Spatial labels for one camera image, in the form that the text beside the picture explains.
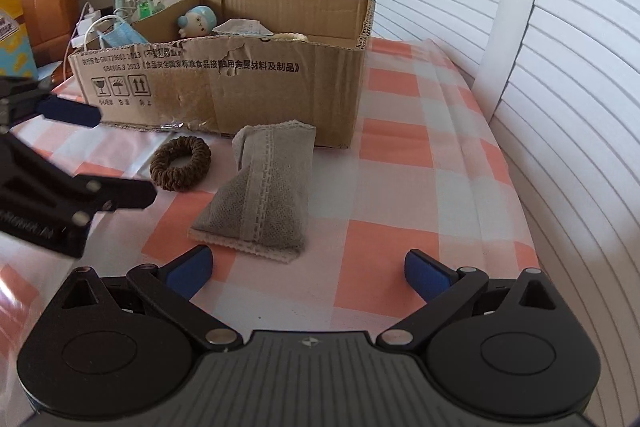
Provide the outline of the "brown scrunchie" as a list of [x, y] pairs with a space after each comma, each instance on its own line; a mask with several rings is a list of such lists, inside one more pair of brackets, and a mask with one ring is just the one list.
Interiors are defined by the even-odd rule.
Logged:
[[186, 192], [201, 183], [212, 165], [209, 145], [197, 136], [179, 136], [160, 146], [150, 161], [152, 182], [164, 191]]

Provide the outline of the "blue surgical face mask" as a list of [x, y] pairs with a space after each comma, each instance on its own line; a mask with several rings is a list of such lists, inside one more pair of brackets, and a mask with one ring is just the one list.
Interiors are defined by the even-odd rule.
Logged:
[[126, 20], [118, 15], [108, 16], [113, 23], [110, 31], [98, 31], [99, 47], [120, 48], [132, 44], [149, 44], [149, 40], [137, 32]]

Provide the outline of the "grey fabric pouch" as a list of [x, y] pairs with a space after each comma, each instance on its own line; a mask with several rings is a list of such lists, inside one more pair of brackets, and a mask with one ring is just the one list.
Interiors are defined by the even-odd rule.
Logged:
[[198, 243], [288, 263], [306, 246], [317, 129], [297, 120], [242, 128], [232, 140], [236, 175], [194, 220]]

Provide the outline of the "blue white plush toy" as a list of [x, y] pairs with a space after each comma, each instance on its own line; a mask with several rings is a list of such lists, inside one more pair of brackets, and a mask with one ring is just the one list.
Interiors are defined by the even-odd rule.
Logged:
[[217, 26], [217, 17], [207, 5], [198, 5], [177, 18], [180, 38], [208, 36]]

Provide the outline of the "blue white sachet with tassel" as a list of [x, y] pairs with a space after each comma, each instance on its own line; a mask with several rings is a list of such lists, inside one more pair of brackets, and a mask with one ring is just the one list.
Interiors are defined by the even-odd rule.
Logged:
[[250, 36], [267, 38], [273, 35], [273, 32], [259, 21], [247, 20], [246, 18], [230, 18], [225, 22], [217, 25], [212, 30], [213, 35], [227, 36]]

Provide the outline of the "cream knitted scrunchie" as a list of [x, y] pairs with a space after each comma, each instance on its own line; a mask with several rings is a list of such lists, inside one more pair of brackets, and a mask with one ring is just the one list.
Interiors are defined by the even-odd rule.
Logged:
[[277, 32], [269, 37], [272, 41], [301, 41], [308, 42], [308, 37], [300, 32]]

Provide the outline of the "yellow blue snack bag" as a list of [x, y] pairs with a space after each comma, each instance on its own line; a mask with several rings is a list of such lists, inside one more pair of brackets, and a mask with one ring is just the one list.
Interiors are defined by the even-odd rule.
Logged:
[[21, 0], [0, 0], [0, 74], [38, 78]]

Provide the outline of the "white power strip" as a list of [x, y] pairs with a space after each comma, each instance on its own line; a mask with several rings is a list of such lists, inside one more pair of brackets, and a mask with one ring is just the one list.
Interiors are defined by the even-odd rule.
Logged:
[[98, 38], [98, 31], [107, 28], [111, 23], [108, 15], [95, 9], [90, 2], [86, 2], [80, 11], [80, 17], [72, 31], [70, 46], [73, 50], [83, 48], [86, 44]]

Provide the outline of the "checkered pink white tablecloth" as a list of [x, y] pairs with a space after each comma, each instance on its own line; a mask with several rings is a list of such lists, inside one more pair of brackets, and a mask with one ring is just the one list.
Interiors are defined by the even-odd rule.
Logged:
[[[492, 277], [510, 279], [538, 265], [506, 160], [454, 66], [434, 44], [373, 39], [368, 67], [352, 145], [314, 151], [303, 254], [281, 263], [213, 247], [213, 280], [194, 303], [243, 335], [376, 335], [422, 306], [404, 279], [411, 248]], [[152, 153], [172, 138], [43, 119], [17, 133], [70, 173], [126, 178], [147, 178]], [[194, 191], [160, 191], [147, 210], [96, 217], [80, 261], [103, 276], [120, 275], [191, 248], [190, 226], [236, 170], [229, 139], [205, 141], [213, 165]], [[72, 262], [1, 235], [1, 363], [17, 352]]]

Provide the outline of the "green sanitizer bottle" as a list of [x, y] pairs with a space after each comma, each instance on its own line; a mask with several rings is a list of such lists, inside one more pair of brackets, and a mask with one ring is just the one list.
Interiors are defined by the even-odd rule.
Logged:
[[138, 1], [138, 17], [144, 20], [165, 9], [165, 0], [139, 0]]

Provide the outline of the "white louvered closet door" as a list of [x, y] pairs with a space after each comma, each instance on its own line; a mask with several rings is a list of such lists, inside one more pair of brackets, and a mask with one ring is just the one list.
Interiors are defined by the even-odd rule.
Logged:
[[471, 85], [535, 249], [596, 344], [589, 414], [639, 418], [639, 0], [374, 0]]

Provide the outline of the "brown cardboard box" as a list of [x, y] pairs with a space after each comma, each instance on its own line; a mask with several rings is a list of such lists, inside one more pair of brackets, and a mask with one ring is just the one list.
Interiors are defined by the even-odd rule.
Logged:
[[[177, 18], [198, 5], [259, 20], [274, 34], [180, 38]], [[234, 135], [245, 126], [298, 120], [316, 127], [319, 146], [352, 142], [369, 47], [372, 0], [181, 0], [132, 27], [149, 44], [70, 56], [85, 100], [105, 124]]]

